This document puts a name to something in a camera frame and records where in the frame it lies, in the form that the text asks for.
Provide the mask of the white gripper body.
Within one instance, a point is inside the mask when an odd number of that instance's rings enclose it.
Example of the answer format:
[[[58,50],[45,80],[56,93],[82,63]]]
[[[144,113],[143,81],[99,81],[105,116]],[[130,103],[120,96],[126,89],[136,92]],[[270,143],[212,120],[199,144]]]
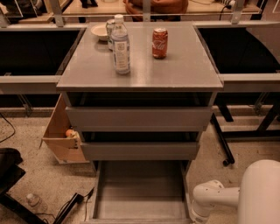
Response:
[[[196,185],[192,192],[190,216],[195,224],[206,224],[210,213],[218,204],[218,197],[224,185],[218,180],[211,180]]]

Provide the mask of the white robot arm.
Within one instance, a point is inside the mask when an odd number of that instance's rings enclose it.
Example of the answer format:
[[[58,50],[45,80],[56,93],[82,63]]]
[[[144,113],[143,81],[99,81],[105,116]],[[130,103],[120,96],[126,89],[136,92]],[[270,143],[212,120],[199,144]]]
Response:
[[[280,224],[280,163],[259,160],[244,172],[239,187],[226,188],[218,180],[196,185],[190,216],[195,224],[206,224],[219,206],[237,208],[237,224]]]

